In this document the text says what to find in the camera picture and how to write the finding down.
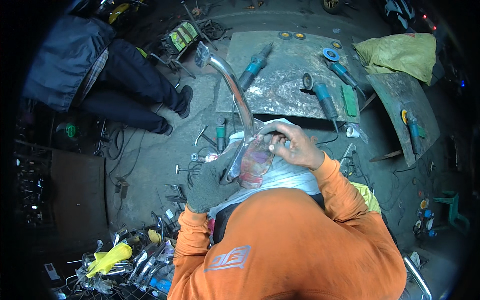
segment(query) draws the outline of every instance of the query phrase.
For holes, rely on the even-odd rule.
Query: printed logo on shirt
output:
[[[241,246],[233,248],[230,252],[216,256],[210,265],[204,269],[204,273],[207,271],[214,271],[228,268],[240,268],[243,269],[243,265],[247,261],[248,253],[250,253],[251,247]]]

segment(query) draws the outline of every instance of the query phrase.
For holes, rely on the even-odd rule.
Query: green sponge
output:
[[[343,100],[345,101],[345,112],[347,115],[356,117],[357,116],[357,106],[355,95],[353,94],[353,89],[350,85],[342,84]]]

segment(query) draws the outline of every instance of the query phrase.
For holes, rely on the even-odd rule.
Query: metal work table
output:
[[[418,156],[420,158],[440,137],[440,129],[438,128],[432,107],[418,80],[407,73],[371,74],[367,75],[367,79],[383,103],[390,120],[392,120],[393,127],[402,146],[402,150],[375,157],[370,162],[403,153],[405,162],[410,167],[415,163],[415,156],[412,150],[410,132],[408,131],[408,126],[402,121],[401,111],[405,109],[413,113],[418,119],[418,125],[425,130],[426,137],[424,139],[420,138],[421,151]]]
[[[360,111],[356,98],[357,116],[348,116],[342,96],[342,80],[327,68],[323,61],[324,48],[332,48],[337,42],[324,36],[306,35],[306,39],[280,39],[278,31],[253,31],[234,33],[228,49],[227,62],[237,78],[240,77],[253,54],[262,51],[268,43],[274,42],[267,58],[267,66],[261,69],[250,88],[245,92],[253,114],[272,114],[325,119],[317,97],[300,91],[302,76],[309,72],[318,76],[328,87],[338,112],[338,121],[359,123]],[[337,50],[340,63],[349,70],[343,49]],[[220,83],[217,112],[232,111],[232,95],[225,82]]]

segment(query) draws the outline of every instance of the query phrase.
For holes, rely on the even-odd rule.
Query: black shoe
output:
[[[170,125],[170,124],[167,124],[167,131],[165,131],[164,133],[162,133],[163,135],[166,135],[166,136],[169,136],[172,134],[172,131],[173,131],[173,126]]]
[[[190,102],[193,98],[193,89],[191,86],[186,85],[180,92],[180,95],[183,97],[183,101],[185,101],[185,105],[187,106],[184,111],[177,111],[180,118],[184,119],[190,115]]]

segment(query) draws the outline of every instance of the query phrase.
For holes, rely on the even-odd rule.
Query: green plastic stool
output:
[[[443,191],[445,195],[453,196],[451,198],[433,198],[434,202],[440,202],[450,205],[450,209],[448,211],[448,222],[458,231],[467,235],[468,230],[470,229],[470,221],[458,213],[458,193],[451,192],[451,191]],[[455,223],[455,220],[460,220],[464,226],[460,226],[459,224]]]

